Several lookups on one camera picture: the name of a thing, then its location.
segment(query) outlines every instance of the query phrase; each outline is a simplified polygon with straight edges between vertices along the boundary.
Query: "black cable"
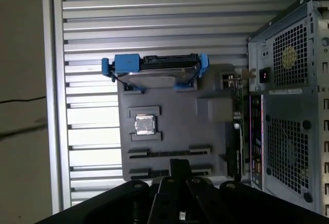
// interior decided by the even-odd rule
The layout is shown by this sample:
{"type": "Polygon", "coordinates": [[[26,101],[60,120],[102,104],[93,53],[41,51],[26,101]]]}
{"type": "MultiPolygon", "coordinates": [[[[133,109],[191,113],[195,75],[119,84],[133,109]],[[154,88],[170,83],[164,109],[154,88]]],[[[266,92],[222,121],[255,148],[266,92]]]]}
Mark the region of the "black cable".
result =
{"type": "Polygon", "coordinates": [[[36,97],[36,98],[32,98],[32,99],[12,99],[12,100],[0,101],[0,104],[10,103],[10,102],[32,102],[32,101],[37,101],[37,100],[41,100],[41,99],[45,99],[45,98],[46,98],[46,96],[36,97]]]}

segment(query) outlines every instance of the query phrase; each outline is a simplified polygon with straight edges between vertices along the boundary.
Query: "power supply fan grille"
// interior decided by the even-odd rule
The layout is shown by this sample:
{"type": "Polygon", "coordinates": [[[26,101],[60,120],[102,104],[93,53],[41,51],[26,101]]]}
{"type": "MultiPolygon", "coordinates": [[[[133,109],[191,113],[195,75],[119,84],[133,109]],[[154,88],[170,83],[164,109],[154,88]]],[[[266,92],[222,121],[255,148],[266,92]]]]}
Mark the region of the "power supply fan grille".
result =
{"type": "Polygon", "coordinates": [[[307,79],[307,28],[298,24],[281,32],[273,44],[275,86],[305,84],[307,79]]]}
{"type": "Polygon", "coordinates": [[[308,137],[300,123],[272,119],[268,126],[268,166],[279,181],[301,194],[308,189],[308,137]]]}

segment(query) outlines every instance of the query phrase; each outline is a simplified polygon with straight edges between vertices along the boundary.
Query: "screw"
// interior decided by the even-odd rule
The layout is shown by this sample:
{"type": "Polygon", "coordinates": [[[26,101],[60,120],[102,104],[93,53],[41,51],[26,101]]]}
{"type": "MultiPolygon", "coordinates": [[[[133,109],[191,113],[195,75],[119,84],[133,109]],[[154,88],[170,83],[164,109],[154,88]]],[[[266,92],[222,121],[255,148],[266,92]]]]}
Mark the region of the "screw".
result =
{"type": "Polygon", "coordinates": [[[200,180],[200,179],[198,179],[198,178],[193,178],[193,179],[192,179],[192,182],[193,182],[193,183],[200,183],[200,182],[201,182],[201,180],[200,180]]]}
{"type": "Polygon", "coordinates": [[[226,185],[226,187],[227,187],[227,188],[230,188],[230,189],[234,189],[234,188],[235,188],[235,185],[232,184],[232,183],[228,183],[228,184],[226,185]]]}

